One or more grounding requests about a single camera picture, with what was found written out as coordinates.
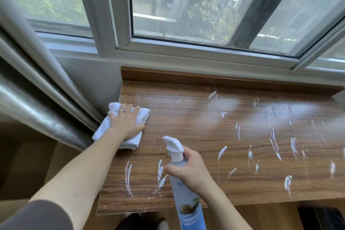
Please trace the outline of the person's right hand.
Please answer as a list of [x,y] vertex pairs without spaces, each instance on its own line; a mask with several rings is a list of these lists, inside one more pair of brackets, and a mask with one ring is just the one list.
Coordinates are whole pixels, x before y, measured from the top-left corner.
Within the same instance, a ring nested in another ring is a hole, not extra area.
[[185,178],[178,178],[181,180],[192,192],[200,196],[201,190],[205,187],[207,182],[210,182],[212,176],[207,170],[201,155],[187,146],[183,146],[183,155],[187,159],[187,164],[184,165],[187,169]]

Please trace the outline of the person's left hand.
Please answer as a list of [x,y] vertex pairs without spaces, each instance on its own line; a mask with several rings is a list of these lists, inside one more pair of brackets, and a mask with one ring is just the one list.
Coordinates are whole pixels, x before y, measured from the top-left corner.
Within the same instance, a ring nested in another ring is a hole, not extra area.
[[116,120],[110,124],[110,131],[114,132],[120,143],[133,138],[133,127],[136,126],[136,117],[141,109],[141,106],[137,105],[132,108],[131,116],[126,116],[126,105],[126,103],[121,104]]

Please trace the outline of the white cleaning cloth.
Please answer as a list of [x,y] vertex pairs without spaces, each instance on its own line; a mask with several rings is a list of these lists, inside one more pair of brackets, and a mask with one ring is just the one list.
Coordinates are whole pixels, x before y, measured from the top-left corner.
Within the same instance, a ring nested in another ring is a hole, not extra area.
[[[119,110],[120,110],[121,104],[119,102],[112,102],[109,103],[109,110],[112,112],[115,116],[118,116]],[[147,108],[141,108],[138,112],[138,115],[136,117],[136,126],[144,125],[146,121],[148,120],[150,116],[150,109]],[[104,132],[110,128],[111,119],[109,116],[106,116],[105,119],[102,121],[99,128],[94,133],[92,139],[94,141],[98,141],[101,136],[104,134]],[[133,138],[123,141],[120,145],[119,149],[130,149],[135,150],[139,147],[141,137],[142,137],[143,131],[140,131],[136,136]]]

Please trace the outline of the blue spray bottle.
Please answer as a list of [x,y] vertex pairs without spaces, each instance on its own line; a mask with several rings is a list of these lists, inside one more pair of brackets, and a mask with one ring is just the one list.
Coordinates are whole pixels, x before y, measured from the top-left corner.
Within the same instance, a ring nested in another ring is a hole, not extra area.
[[[184,148],[178,139],[164,136],[168,156],[171,159],[168,165],[183,167],[187,159],[183,156]],[[199,196],[192,192],[177,177],[170,175],[170,184],[175,199],[176,209],[182,230],[206,230],[203,211]]]

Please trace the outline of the person's right forearm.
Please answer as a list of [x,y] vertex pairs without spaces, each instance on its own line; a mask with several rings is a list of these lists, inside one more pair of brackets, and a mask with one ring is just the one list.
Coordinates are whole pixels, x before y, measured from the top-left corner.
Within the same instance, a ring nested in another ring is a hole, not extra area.
[[253,230],[214,180],[205,184],[200,196],[215,214],[221,230]]

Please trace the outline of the person's left forearm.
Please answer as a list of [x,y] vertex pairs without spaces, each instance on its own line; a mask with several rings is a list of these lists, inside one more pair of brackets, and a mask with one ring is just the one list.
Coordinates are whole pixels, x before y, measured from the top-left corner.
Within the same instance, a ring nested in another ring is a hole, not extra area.
[[101,138],[64,166],[30,200],[58,205],[82,230],[109,171],[113,157],[128,132],[109,128]]

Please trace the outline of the black shoe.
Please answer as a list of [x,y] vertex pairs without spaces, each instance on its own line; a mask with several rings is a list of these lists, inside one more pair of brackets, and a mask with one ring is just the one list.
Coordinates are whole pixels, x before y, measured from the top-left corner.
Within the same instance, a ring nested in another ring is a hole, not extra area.
[[145,212],[127,215],[115,230],[170,230],[170,227],[167,220],[157,212]]

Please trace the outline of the grey curtain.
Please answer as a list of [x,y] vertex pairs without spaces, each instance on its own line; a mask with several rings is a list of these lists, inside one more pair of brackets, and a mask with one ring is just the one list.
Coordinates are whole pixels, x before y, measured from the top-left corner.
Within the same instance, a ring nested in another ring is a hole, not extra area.
[[0,112],[80,151],[102,121],[11,0],[0,0]]

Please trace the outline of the white foam streaks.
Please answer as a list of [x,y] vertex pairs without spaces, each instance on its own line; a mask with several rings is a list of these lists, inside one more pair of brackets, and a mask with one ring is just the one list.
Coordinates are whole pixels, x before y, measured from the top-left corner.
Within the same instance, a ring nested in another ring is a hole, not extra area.
[[345,112],[331,98],[216,89],[123,94],[151,109],[134,151],[134,194],[157,185],[164,136],[202,156],[235,204],[345,197]]

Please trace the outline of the green tree outside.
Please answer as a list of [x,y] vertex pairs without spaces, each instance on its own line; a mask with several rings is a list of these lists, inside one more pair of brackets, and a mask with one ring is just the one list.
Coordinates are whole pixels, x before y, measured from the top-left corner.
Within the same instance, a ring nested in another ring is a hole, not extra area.
[[187,8],[184,22],[190,37],[221,45],[230,41],[239,17],[233,7],[204,0]]

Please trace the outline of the grey sleeve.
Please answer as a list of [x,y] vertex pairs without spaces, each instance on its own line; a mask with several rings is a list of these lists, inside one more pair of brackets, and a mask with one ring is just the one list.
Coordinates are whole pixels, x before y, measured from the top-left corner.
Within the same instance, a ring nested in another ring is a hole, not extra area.
[[28,202],[0,224],[0,230],[74,230],[71,218],[62,207],[48,200]]

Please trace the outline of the white window frame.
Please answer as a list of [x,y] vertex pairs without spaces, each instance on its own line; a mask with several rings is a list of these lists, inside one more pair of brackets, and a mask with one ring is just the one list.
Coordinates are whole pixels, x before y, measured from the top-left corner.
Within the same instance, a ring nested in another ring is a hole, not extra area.
[[345,0],[247,0],[227,45],[134,36],[132,0],[22,0],[56,55],[72,50],[123,65],[345,86]]

